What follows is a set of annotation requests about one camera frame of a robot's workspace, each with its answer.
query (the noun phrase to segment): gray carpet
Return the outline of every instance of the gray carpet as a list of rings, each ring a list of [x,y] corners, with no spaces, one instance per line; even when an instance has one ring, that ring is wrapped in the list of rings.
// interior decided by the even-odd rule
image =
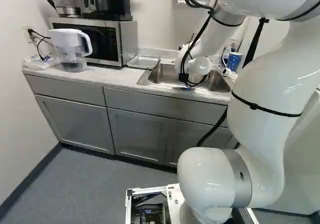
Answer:
[[[1,224],[124,224],[126,189],[170,183],[175,174],[64,149]]]

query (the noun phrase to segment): white wall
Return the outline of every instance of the white wall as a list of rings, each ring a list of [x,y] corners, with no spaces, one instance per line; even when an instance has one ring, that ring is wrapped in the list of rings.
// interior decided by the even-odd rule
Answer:
[[[173,49],[188,42],[206,10],[178,5],[173,0],[130,0],[138,21],[139,47]]]
[[[131,13],[138,21],[139,47],[174,49],[186,43],[204,23],[206,10],[192,9],[174,0],[131,0]],[[252,17],[241,52],[246,54],[259,18]],[[272,49],[288,33],[289,23],[271,20],[265,24],[255,57]]]
[[[58,141],[21,72],[22,60],[36,51],[21,26],[46,34],[44,18],[55,13],[46,0],[0,0],[0,12],[1,204]]]

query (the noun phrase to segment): coffee maker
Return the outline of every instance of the coffee maker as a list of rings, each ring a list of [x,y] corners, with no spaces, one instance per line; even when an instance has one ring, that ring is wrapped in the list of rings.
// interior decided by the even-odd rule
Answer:
[[[84,19],[130,21],[130,0],[79,0]]]

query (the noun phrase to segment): cabinet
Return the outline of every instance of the cabinet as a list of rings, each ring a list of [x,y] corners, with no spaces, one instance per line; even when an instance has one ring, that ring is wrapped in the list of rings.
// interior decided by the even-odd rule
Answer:
[[[35,96],[59,141],[115,153],[106,107]]]
[[[117,155],[162,163],[170,120],[108,108]]]
[[[181,120],[171,120],[171,122],[164,164],[176,166],[180,155],[185,150],[195,147],[197,142],[212,129],[212,126]],[[220,127],[202,146],[227,148],[231,138],[232,134],[229,129]]]

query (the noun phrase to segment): sink basin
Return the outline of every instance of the sink basin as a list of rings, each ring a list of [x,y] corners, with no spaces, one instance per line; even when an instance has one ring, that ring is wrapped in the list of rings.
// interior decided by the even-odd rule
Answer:
[[[198,83],[203,77],[201,75],[190,75],[189,80]],[[171,64],[157,64],[151,71],[147,70],[137,82],[139,85],[158,86],[163,88],[188,89],[185,84],[179,81],[179,75],[175,71],[175,66]],[[228,93],[230,86],[218,71],[211,70],[208,80],[197,90],[206,90],[211,92]]]

